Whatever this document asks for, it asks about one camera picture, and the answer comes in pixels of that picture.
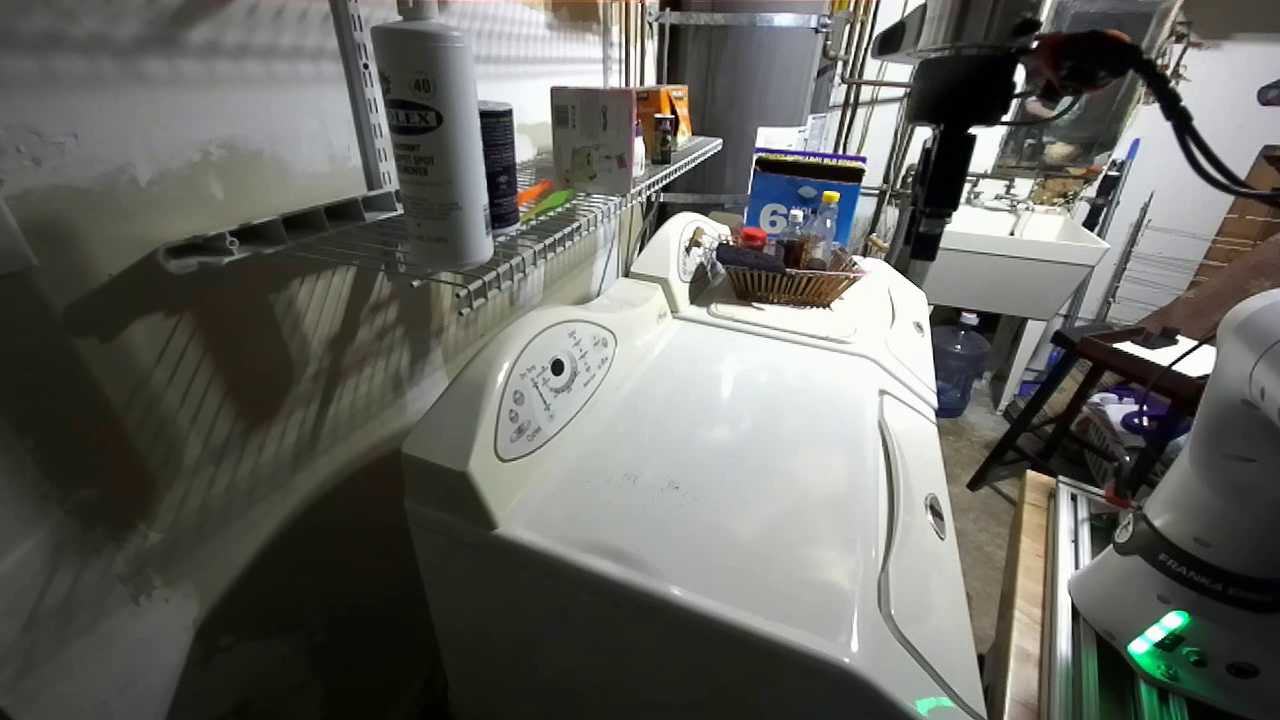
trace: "washing machine lid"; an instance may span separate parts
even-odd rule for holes
[[[542,366],[546,335],[568,330],[610,335],[606,370],[520,450],[504,431],[525,355]],[[918,404],[910,390],[862,355],[676,314],[631,326],[568,306],[517,335],[406,440],[414,455],[463,455],[453,478],[488,510],[459,520],[821,655],[868,651],[888,536],[881,400]]]

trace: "utility sink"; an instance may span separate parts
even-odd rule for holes
[[[924,291],[930,304],[1047,319],[1104,252],[1106,245],[1069,212],[963,203],[945,233]]]

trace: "spray bottle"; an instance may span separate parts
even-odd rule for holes
[[[398,203],[427,266],[469,272],[492,254],[488,187],[469,37],[436,22],[436,0],[397,0],[373,29],[397,145]]]

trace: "basket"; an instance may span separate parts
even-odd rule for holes
[[[735,301],[761,304],[806,304],[829,306],[840,291],[860,280],[853,254],[840,254],[840,266],[753,266],[722,262]]]

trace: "wall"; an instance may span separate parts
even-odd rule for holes
[[[1280,139],[1280,112],[1254,104],[1254,89],[1277,80],[1280,37],[1230,37],[1189,51],[1189,80],[1179,82],[1203,139],[1243,174],[1262,145]],[[1150,215],[1134,238],[1133,262],[1118,280],[1106,319],[1127,323],[1179,297],[1210,245],[1228,197],[1210,192],[1185,162],[1159,108],[1144,104],[1123,139],[1139,139],[1139,158],[1123,183],[1111,215],[1111,252],[1090,272],[1085,314],[1099,311],[1104,284],[1117,272],[1117,254],[1133,234],[1139,203],[1150,197]]]
[[[601,80],[601,22],[504,8],[525,38],[504,46]],[[39,266],[0,277],[0,708],[162,714],[251,556],[393,455],[485,335],[586,297],[604,245],[463,319],[445,284],[383,262],[387,224],[166,277],[166,238],[363,192],[328,3],[5,12],[0,192]],[[485,89],[506,94],[513,63],[527,55],[488,60]]]

